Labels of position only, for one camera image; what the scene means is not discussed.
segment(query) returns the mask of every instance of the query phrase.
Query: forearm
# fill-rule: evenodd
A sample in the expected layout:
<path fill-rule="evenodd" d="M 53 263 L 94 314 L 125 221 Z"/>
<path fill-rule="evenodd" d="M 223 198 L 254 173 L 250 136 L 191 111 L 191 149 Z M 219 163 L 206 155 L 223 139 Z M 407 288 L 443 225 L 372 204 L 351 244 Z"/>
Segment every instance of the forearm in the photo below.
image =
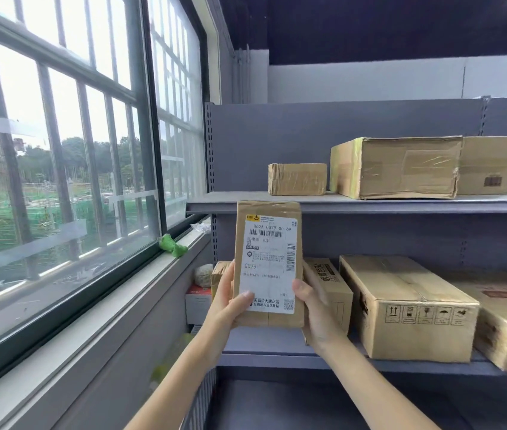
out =
<path fill-rule="evenodd" d="M 194 338 L 124 430 L 178 430 L 210 369 L 206 339 Z"/>
<path fill-rule="evenodd" d="M 329 347 L 324 359 L 372 430 L 438 429 L 349 340 L 338 341 Z"/>

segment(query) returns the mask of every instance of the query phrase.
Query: barcode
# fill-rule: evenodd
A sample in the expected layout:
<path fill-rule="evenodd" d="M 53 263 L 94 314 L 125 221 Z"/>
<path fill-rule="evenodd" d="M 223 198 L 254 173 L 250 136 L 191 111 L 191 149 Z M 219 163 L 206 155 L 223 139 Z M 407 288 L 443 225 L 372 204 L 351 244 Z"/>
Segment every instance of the barcode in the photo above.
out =
<path fill-rule="evenodd" d="M 283 301 L 283 309 L 285 311 L 295 310 L 295 299 L 285 299 Z"/>
<path fill-rule="evenodd" d="M 287 245 L 286 262 L 287 262 L 286 270 L 288 272 L 294 272 L 295 271 L 295 245 L 294 244 Z"/>
<path fill-rule="evenodd" d="M 484 179 L 484 187 L 500 187 L 502 185 L 501 176 L 487 176 Z"/>
<path fill-rule="evenodd" d="M 262 237 L 283 237 L 283 232 L 281 231 L 266 231 L 264 229 L 250 229 L 249 235 L 260 235 Z"/>

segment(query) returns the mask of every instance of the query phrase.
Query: white label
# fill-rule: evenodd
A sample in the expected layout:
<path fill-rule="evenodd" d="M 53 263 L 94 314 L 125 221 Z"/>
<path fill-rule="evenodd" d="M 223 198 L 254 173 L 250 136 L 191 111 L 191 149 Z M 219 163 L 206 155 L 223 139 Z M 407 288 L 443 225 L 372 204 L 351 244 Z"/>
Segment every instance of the white label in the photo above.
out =
<path fill-rule="evenodd" d="M 294 313 L 296 255 L 297 219 L 246 217 L 240 290 L 255 294 L 249 311 Z"/>

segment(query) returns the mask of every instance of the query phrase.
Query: left hand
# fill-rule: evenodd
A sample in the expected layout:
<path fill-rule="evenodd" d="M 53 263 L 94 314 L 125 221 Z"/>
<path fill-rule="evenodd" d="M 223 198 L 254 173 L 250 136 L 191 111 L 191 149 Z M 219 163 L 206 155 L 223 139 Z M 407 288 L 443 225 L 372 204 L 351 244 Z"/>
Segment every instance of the left hand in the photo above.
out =
<path fill-rule="evenodd" d="M 235 260 L 226 268 L 218 285 L 215 298 L 207 311 L 207 316 L 194 340 L 202 343 L 205 358 L 214 367 L 228 342 L 229 332 L 235 318 L 253 302 L 253 293 L 244 291 L 232 299 L 232 282 Z"/>

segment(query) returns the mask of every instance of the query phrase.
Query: window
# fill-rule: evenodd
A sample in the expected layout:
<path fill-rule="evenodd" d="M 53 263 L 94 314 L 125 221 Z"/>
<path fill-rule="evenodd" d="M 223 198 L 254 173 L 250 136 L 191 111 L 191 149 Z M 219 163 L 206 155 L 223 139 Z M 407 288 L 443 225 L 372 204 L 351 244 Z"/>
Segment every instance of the window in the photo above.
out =
<path fill-rule="evenodd" d="M 179 0 L 148 0 L 168 228 L 206 192 L 200 40 Z"/>
<path fill-rule="evenodd" d="M 205 192 L 200 40 L 179 0 L 148 0 L 153 115 L 138 1 L 0 0 L 0 371 L 154 257 Z"/>

